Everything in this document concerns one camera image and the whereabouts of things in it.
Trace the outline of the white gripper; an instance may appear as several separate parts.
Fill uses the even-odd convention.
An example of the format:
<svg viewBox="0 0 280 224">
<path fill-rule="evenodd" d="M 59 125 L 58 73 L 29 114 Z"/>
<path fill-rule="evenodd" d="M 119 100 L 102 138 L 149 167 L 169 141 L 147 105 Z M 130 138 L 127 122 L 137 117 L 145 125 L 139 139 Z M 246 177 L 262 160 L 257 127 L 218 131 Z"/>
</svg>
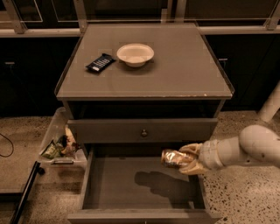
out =
<svg viewBox="0 0 280 224">
<path fill-rule="evenodd" d="M 206 141 L 203 144 L 190 143 L 182 146 L 179 151 L 199 155 L 199 161 L 194 160 L 179 169 L 182 174 L 199 175 L 206 173 L 208 170 L 219 170 L 224 167 L 218 154 L 217 140 Z"/>
</svg>

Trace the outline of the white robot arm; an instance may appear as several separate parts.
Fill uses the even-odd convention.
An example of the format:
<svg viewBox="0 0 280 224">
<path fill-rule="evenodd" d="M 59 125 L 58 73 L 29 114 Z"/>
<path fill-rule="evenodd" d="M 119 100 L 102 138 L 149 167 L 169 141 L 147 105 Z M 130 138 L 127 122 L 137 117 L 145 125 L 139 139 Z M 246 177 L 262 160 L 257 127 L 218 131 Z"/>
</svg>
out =
<svg viewBox="0 0 280 224">
<path fill-rule="evenodd" d="M 280 167 L 280 136 L 261 125 L 250 125 L 238 136 L 191 143 L 179 150 L 198 156 L 179 169 L 185 175 L 202 174 L 232 165 Z"/>
</svg>

